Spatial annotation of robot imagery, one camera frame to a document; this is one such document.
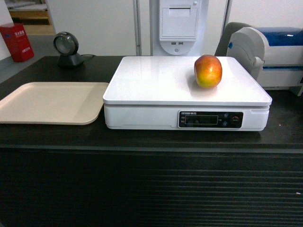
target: beige tray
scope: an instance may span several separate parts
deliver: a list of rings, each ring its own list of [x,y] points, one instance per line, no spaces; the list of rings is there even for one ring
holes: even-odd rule
[[[0,123],[92,123],[103,105],[108,83],[33,82],[0,101]]]

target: apple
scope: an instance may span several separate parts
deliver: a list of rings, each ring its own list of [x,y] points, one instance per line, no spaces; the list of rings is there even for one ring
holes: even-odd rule
[[[222,79],[222,65],[213,55],[202,55],[195,61],[195,76],[197,84],[203,88],[217,86]]]

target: fire extinguisher box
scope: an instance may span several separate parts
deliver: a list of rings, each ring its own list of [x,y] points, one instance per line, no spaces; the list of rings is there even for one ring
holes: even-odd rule
[[[23,24],[2,25],[0,32],[14,61],[26,61],[34,56]]]

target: gray machine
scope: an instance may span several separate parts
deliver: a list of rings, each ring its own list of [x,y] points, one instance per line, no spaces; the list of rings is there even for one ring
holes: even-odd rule
[[[244,27],[232,34],[227,56],[234,57],[265,89],[303,92],[303,30]]]

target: gray floor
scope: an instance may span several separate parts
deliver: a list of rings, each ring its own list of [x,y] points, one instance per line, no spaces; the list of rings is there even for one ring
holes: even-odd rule
[[[0,83],[44,56],[59,56],[53,47],[53,38],[54,35],[28,35],[35,56],[25,62],[14,62],[11,57],[0,61]]]

